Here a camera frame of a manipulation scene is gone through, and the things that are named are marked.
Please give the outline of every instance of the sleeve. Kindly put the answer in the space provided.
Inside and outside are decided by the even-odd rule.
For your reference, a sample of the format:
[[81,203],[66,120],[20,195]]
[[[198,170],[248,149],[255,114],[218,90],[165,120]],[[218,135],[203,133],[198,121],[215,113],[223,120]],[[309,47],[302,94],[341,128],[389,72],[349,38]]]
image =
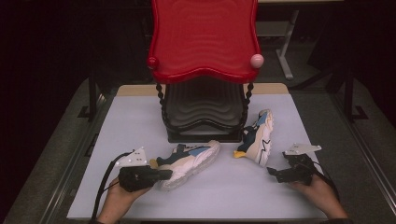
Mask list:
[[98,222],[96,220],[91,219],[88,224],[103,224],[102,222]]
[[320,224],[353,224],[353,221],[349,218],[336,218],[320,222]]

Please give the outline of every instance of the cable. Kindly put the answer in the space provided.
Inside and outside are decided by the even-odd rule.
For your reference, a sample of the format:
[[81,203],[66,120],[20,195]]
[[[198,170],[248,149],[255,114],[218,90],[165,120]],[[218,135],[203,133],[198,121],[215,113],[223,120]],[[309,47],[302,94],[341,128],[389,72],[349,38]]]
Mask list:
[[108,180],[108,177],[110,176],[111,171],[113,170],[114,165],[116,164],[116,162],[117,162],[120,158],[125,157],[125,156],[128,156],[129,154],[131,154],[131,152],[126,152],[126,153],[123,153],[123,154],[119,155],[114,161],[112,161],[112,162],[108,165],[107,170],[106,170],[106,172],[105,172],[105,175],[103,176],[102,182],[101,182],[101,184],[100,184],[98,193],[97,193],[97,195],[96,195],[95,206],[94,206],[93,212],[92,212],[92,220],[96,220],[96,216],[97,216],[97,213],[98,213],[99,202],[100,202],[100,199],[102,198],[103,192],[105,192],[107,189],[109,189],[109,188],[111,188],[111,187],[114,186],[114,185],[111,185],[111,186],[108,187],[107,189],[104,189],[104,188],[105,188],[105,184],[106,184],[106,182],[107,182],[107,180]]

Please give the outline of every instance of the white sneaker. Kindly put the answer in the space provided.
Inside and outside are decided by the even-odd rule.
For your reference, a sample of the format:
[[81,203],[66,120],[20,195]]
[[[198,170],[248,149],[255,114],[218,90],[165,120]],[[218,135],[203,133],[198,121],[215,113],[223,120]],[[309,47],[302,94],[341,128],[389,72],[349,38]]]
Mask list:
[[233,152],[233,156],[235,158],[247,157],[260,166],[265,166],[271,152],[271,132],[273,129],[274,119],[271,110],[262,110],[258,120],[252,126],[244,128],[244,144]]
[[151,160],[159,170],[172,170],[172,177],[159,182],[161,190],[171,190],[184,184],[190,175],[198,174],[215,161],[219,154],[220,143],[212,140],[204,146],[186,147],[179,144],[167,159]]

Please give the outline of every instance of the white table surface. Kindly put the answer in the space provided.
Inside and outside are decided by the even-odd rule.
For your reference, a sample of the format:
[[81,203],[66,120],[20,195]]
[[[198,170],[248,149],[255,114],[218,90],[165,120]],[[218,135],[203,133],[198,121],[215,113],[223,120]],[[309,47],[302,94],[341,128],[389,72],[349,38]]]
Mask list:
[[[281,152],[293,143],[310,144],[289,94],[253,94],[247,125],[270,108],[275,126],[267,166],[290,168]],[[125,218],[137,220],[291,220],[323,219],[325,215],[299,192],[279,184],[253,161],[233,157],[239,143],[221,143],[215,162],[182,186],[160,191],[157,186],[136,200]],[[167,141],[156,96],[116,96],[99,133],[91,160],[68,218],[88,219],[107,166],[117,156],[144,147],[148,160],[169,157],[177,144]],[[308,154],[318,161],[315,153]],[[115,167],[107,184],[119,173]],[[100,203],[101,210],[106,194]]]

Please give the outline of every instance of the human hand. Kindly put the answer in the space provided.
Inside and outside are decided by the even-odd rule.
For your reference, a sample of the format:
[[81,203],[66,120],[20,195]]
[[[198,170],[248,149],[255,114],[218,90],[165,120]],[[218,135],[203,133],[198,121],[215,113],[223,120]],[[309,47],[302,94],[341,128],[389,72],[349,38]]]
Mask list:
[[147,188],[128,192],[123,189],[118,182],[118,177],[111,181],[109,186],[112,187],[110,187],[107,191],[105,203],[101,213],[97,218],[97,221],[104,224],[113,224],[117,222],[128,212],[132,203],[138,197],[142,196],[151,189]]
[[312,176],[310,186],[299,182],[292,182],[290,185],[305,195],[318,209],[323,211],[328,219],[347,218],[347,212],[338,202],[334,191],[319,176]]

